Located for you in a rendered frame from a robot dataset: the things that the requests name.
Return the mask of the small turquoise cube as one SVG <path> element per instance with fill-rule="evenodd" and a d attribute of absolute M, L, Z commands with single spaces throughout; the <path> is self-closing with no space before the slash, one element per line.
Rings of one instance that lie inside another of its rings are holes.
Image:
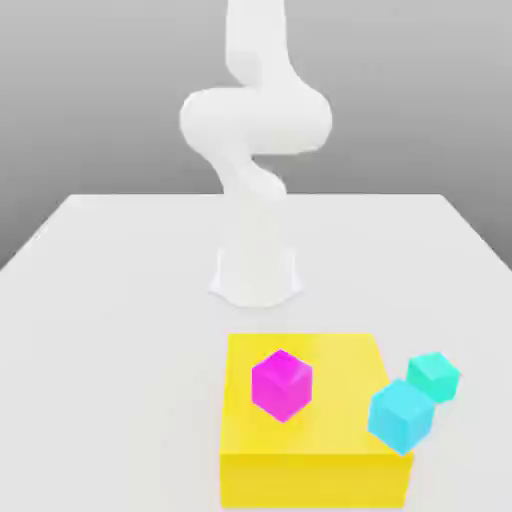
<path fill-rule="evenodd" d="M 409 360 L 406 381 L 437 404 L 455 398 L 460 371 L 440 352 Z"/>

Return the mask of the small cyan cube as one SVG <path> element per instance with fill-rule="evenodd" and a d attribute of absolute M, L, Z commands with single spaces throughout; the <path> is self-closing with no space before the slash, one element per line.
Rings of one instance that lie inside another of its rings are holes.
<path fill-rule="evenodd" d="M 396 379 L 373 395 L 368 431 L 400 455 L 406 455 L 430 432 L 435 403 L 415 386 Z"/>

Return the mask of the small magenta cube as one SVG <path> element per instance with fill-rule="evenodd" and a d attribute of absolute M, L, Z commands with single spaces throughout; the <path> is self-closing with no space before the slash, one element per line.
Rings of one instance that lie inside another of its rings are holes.
<path fill-rule="evenodd" d="M 251 370 L 252 403 L 281 423 L 312 400 L 313 367 L 279 349 Z"/>

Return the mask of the large yellow box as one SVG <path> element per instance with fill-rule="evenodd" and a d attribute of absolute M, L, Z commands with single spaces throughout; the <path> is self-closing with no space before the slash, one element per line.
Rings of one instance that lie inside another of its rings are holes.
<path fill-rule="evenodd" d="M 251 370 L 279 349 L 313 368 L 312 401 L 281 423 L 251 400 Z M 225 508 L 401 508 L 414 455 L 367 428 L 389 382 L 370 334 L 231 334 L 220 434 Z"/>

